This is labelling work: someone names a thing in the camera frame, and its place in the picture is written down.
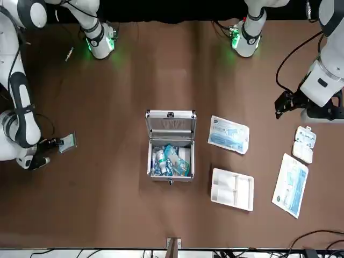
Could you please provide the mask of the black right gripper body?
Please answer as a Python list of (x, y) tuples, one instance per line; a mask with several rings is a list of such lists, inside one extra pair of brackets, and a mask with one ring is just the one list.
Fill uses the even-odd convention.
[(58, 146), (58, 139), (57, 138), (41, 138), (40, 141), (37, 143), (37, 156), (43, 157), (45, 153), (52, 150), (53, 148)]

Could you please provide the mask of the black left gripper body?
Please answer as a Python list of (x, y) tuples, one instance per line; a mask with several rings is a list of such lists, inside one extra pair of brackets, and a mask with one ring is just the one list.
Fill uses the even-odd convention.
[(307, 109), (309, 107), (309, 98), (301, 91), (297, 90), (291, 95), (292, 109)]

